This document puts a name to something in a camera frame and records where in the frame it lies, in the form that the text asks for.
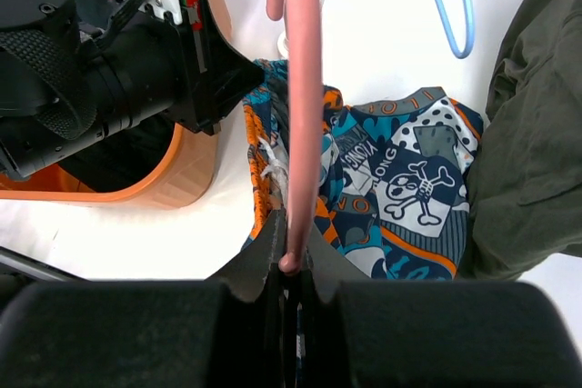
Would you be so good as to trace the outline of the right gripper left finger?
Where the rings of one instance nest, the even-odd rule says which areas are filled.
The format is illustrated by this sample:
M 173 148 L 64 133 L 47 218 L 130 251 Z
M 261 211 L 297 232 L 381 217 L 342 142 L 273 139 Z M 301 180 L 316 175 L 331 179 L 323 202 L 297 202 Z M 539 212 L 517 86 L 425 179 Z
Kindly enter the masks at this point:
M 286 216 L 205 280 L 87 281 L 1 253 L 4 387 L 286 387 Z

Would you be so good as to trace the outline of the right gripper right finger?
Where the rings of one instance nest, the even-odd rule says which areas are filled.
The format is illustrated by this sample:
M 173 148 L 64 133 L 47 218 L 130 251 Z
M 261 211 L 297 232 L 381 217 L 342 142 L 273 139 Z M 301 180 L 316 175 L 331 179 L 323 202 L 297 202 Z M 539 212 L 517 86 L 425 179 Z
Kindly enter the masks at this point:
M 578 387 L 553 303 L 521 282 L 374 280 L 313 230 L 301 274 L 307 387 Z

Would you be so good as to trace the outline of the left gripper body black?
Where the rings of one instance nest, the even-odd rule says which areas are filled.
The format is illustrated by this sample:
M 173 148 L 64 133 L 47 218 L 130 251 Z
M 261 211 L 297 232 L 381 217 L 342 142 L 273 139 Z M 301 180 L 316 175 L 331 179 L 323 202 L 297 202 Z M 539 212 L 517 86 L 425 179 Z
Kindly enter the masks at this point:
M 218 28 L 209 0 L 178 0 L 182 21 L 125 0 L 105 31 L 57 25 L 1 34 L 1 172 L 26 179 L 161 115 L 212 135 L 263 82 Z

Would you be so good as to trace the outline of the patterned blue orange shorts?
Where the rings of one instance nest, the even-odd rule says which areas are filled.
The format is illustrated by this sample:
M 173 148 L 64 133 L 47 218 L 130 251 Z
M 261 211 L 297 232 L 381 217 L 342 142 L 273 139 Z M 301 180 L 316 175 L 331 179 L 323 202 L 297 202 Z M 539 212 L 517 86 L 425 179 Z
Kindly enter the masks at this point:
M 315 228 L 372 278 L 453 279 L 480 115 L 439 87 L 348 105 L 326 86 L 323 104 Z

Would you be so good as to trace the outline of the olive green shorts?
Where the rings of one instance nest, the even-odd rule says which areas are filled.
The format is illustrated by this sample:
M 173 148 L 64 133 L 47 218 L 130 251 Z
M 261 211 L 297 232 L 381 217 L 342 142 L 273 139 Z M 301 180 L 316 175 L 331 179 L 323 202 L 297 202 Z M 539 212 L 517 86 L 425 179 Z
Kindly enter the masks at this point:
M 581 0 L 523 0 L 499 48 L 467 186 L 462 279 L 581 254 Z

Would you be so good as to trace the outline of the pink hanger patterned shorts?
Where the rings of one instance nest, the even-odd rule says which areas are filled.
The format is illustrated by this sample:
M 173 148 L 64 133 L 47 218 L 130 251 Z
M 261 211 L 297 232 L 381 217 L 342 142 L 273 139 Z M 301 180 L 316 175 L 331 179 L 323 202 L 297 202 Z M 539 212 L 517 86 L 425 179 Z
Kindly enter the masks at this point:
M 286 0 L 266 0 L 273 21 L 284 17 Z M 316 210 L 322 145 L 322 56 L 310 60 L 288 59 L 289 186 L 287 197 L 286 253 L 279 261 L 284 274 L 301 269 L 307 238 Z

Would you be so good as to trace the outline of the black shorts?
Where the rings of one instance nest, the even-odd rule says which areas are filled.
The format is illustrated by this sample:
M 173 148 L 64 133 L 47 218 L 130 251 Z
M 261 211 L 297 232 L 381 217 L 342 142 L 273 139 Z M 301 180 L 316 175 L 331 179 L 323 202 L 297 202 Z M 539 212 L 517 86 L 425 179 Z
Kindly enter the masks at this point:
M 156 168 L 166 154 L 174 130 L 172 122 L 154 115 L 66 158 L 59 166 L 98 193 L 123 190 Z

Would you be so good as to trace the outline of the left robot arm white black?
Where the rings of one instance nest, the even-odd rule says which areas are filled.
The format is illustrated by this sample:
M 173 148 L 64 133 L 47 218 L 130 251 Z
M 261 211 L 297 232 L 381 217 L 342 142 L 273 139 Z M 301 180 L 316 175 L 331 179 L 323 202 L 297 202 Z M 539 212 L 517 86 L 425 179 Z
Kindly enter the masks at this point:
M 1 172 L 24 181 L 161 114 L 214 134 L 261 68 L 208 0 L 112 0 L 105 27 L 75 0 L 1 0 Z

